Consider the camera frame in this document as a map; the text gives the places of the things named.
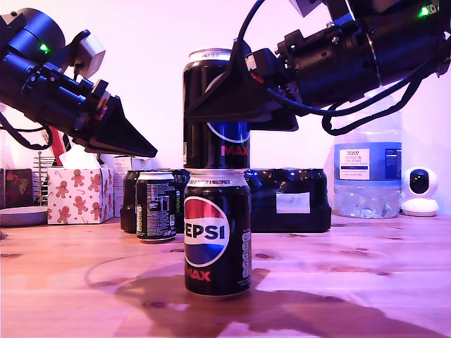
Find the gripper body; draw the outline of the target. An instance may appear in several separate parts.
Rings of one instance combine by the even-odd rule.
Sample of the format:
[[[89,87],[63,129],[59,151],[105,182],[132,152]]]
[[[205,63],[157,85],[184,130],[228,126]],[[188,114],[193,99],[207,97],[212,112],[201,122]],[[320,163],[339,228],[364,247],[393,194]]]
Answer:
[[[108,82],[93,84],[65,76],[61,70],[49,73],[49,125],[65,132],[76,142],[92,142],[101,131],[109,100]]]
[[[334,25],[308,37],[299,30],[278,43],[278,55],[260,49],[246,55],[259,83],[276,91],[288,84],[291,99],[315,108],[355,101],[370,90],[370,44],[363,21]]]

